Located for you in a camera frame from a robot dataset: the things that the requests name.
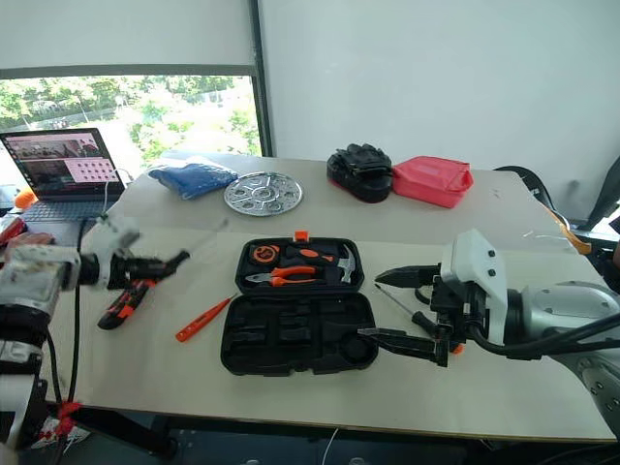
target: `laptop keyboard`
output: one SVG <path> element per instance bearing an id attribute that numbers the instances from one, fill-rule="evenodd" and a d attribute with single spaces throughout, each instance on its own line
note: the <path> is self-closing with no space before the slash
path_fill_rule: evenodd
<path id="1" fill-rule="evenodd" d="M 83 218 L 95 218 L 101 214 L 102 201 L 38 201 L 21 215 L 28 221 L 75 221 Z"/>

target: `open tool case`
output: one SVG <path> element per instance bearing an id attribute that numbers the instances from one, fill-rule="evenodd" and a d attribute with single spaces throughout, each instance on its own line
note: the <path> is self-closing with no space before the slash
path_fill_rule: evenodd
<path id="1" fill-rule="evenodd" d="M 339 263 L 349 258 L 355 269 L 347 279 Z M 349 268 L 351 262 L 343 264 Z M 282 279 L 308 282 L 274 285 L 269 276 L 261 280 L 274 268 L 297 266 L 304 268 L 296 271 L 304 272 Z M 248 279 L 257 275 L 258 280 Z M 366 368 L 377 356 L 377 346 L 357 335 L 358 328 L 375 327 L 368 299 L 357 292 L 363 279 L 357 247 L 348 239 L 308 240 L 296 234 L 295 240 L 248 242 L 235 276 L 243 296 L 231 302 L 224 325 L 224 366 L 235 375 L 265 376 Z"/>

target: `laptop screen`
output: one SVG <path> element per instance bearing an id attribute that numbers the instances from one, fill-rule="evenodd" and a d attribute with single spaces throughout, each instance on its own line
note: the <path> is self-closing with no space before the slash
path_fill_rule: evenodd
<path id="1" fill-rule="evenodd" d="M 0 134 L 0 140 L 39 199 L 102 199 L 107 182 L 111 197 L 124 189 L 96 129 Z"/>

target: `metal plate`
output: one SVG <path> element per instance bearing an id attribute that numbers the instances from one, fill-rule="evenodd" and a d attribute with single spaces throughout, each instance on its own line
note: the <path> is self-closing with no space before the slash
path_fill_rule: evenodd
<path id="1" fill-rule="evenodd" d="M 253 172 L 229 184 L 224 200 L 230 208 L 252 216 L 272 216 L 301 202 L 301 186 L 279 172 Z"/>

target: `white table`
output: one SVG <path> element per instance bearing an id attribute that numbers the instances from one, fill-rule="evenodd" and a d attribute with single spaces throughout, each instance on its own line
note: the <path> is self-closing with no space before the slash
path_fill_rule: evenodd
<path id="1" fill-rule="evenodd" d="M 252 219 L 228 210 L 221 193 L 183 202 L 151 180 L 139 179 L 114 208 L 142 222 L 143 238 L 136 253 L 166 258 L 180 247 L 199 241 L 203 245 L 175 276 L 152 290 L 136 314 L 117 330 L 96 328 L 115 294 L 83 289 L 77 400 L 106 409 L 399 432 L 522 439 L 613 438 L 589 392 L 572 373 L 546 357 L 541 361 L 507 360 L 470 342 L 463 355 L 450 359 L 449 368 L 380 351 L 366 370 L 264 378 L 238 377 L 221 364 L 223 315 L 189 343 L 178 343 L 173 336 L 179 329 L 236 291 L 234 271 L 246 241 L 262 234 L 288 235 L 299 228 L 315 235 L 354 239 L 367 276 L 361 292 L 371 301 L 377 325 L 420 335 L 401 310 L 376 292 L 372 279 L 395 266 L 435 264 L 441 259 L 442 247 L 434 244 L 451 240 L 477 221 L 483 232 L 494 236 L 495 244 L 501 244 L 498 248 L 505 255 L 511 287 L 570 279 L 601 282 L 585 259 L 556 238 L 553 223 L 529 201 L 518 179 L 506 173 L 475 172 L 477 186 L 471 198 L 465 199 L 460 209 L 450 211 L 397 196 L 383 204 L 367 205 L 330 186 L 319 189 L 312 180 L 325 182 L 318 173 L 324 166 L 317 162 L 237 162 L 253 171 L 258 167 L 277 170 L 282 165 L 279 171 L 299 175 L 306 199 L 280 217 Z M 289 170 L 296 165 L 299 170 Z M 472 199 L 480 204 L 474 205 Z M 513 209 L 527 211 L 520 216 L 526 224 L 519 226 L 511 220 L 507 211 Z M 495 212 L 492 218 L 489 211 Z M 219 225 L 224 217 L 229 223 L 223 231 L 208 230 L 207 226 Z M 378 218 L 387 222 L 379 225 Z M 512 228 L 505 228 L 504 221 Z M 554 238 L 522 237 L 527 230 Z M 403 293 L 413 308 L 423 310 L 411 291 Z M 73 332 L 68 328 L 72 324 L 73 296 L 63 294 L 51 331 L 64 385 L 71 366 Z"/>

